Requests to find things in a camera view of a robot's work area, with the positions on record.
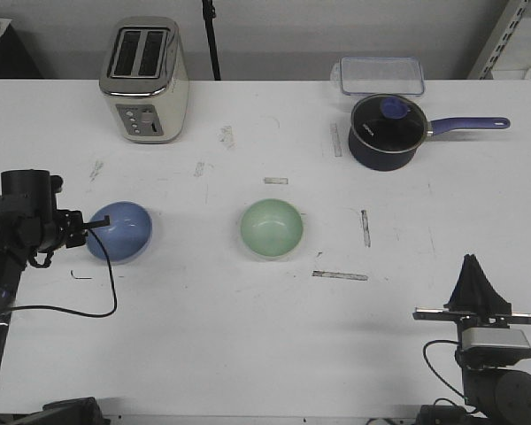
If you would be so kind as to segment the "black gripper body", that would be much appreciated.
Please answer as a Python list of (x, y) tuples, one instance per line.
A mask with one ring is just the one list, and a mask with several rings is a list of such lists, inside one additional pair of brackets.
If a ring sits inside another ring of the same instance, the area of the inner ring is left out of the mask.
[(78, 210), (57, 210), (53, 214), (55, 232), (51, 249), (67, 249), (84, 244), (84, 221)]
[(452, 321), (459, 326), (506, 328), (510, 325), (531, 325), (531, 313), (486, 313), (470, 311), (450, 311), (416, 307), (412, 314), (415, 320)]

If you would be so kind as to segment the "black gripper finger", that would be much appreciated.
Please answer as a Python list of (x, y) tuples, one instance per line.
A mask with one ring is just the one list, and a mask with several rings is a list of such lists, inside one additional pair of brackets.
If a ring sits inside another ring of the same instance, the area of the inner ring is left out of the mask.
[(470, 259), (474, 310), (479, 315), (509, 315), (512, 312), (512, 304), (496, 292), (478, 259), (474, 255), (471, 255)]
[(92, 230), (94, 228), (102, 228), (110, 225), (110, 216), (105, 215), (101, 220), (93, 220), (90, 222), (85, 222), (82, 224), (81, 228), (83, 230)]
[(464, 256), (463, 264), (458, 276), (457, 283), (450, 295), (449, 301), (444, 305), (448, 310), (465, 310), (471, 304), (472, 283), (472, 255)]

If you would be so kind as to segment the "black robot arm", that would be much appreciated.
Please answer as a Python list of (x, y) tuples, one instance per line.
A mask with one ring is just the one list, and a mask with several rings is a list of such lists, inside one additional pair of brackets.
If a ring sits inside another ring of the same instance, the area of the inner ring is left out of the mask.
[(418, 307), (419, 321), (451, 321), (457, 327), (454, 359), (461, 370), (464, 400), (445, 398), (423, 405), (418, 424), (531, 424), (531, 374), (514, 369), (531, 359), (522, 326), (531, 313), (516, 313), (484, 274), (473, 254), (465, 255), (449, 301), (441, 309)]
[(112, 309), (107, 313), (85, 313), (54, 305), (14, 304), (22, 273), (28, 265), (47, 268), (55, 250), (85, 244), (87, 236), (98, 236), (95, 228), (106, 227), (110, 218), (85, 222), (81, 212), (57, 210), (51, 220), (37, 212), (27, 216), (22, 212), (0, 212), (0, 366), (4, 354), (12, 314), (19, 311), (42, 310), (101, 319), (114, 314), (118, 307), (112, 264), (106, 249), (102, 249), (108, 267), (112, 291)]

